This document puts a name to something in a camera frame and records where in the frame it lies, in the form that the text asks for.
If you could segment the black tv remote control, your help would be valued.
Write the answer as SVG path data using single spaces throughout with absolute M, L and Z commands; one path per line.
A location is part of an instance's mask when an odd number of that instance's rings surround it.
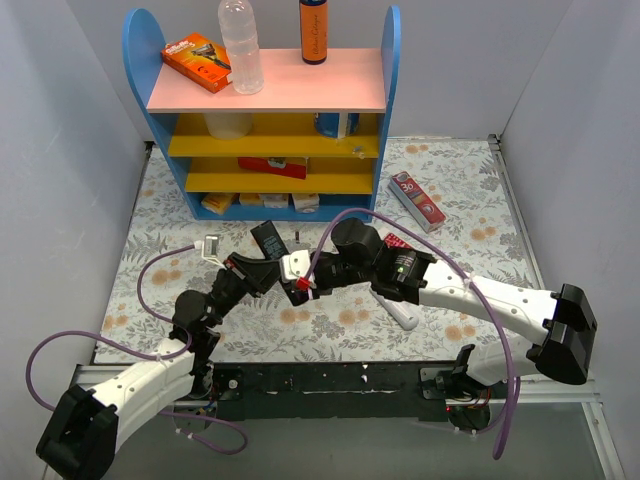
M 251 235 L 267 260 L 279 260 L 289 254 L 287 246 L 271 220 L 252 228 Z

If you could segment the white and red remote control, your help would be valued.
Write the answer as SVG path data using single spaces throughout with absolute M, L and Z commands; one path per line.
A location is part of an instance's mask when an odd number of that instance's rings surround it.
M 403 330 L 411 331 L 417 327 L 419 320 L 408 303 L 387 300 L 373 290 L 370 293 Z

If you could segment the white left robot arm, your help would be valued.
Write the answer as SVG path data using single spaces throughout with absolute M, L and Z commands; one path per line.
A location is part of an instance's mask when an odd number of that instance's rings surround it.
M 91 388 L 71 386 L 59 399 L 36 446 L 37 456 L 65 479 L 100 479 L 126 440 L 170 403 L 205 398 L 204 369 L 218 342 L 212 328 L 245 296 L 267 293 L 281 278 L 277 260 L 231 254 L 210 292 L 182 292 L 173 329 L 155 352 Z

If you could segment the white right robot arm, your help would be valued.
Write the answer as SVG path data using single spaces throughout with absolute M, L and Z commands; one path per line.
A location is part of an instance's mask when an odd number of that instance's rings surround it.
M 474 276 L 442 257 L 390 246 L 356 218 L 335 224 L 331 240 L 333 253 L 285 255 L 283 280 L 314 296 L 367 283 L 387 300 L 444 308 L 500 326 L 496 344 L 461 352 L 452 373 L 460 395 L 475 397 L 499 381 L 536 373 L 568 385 L 587 381 L 597 321 L 581 288 L 534 290 Z

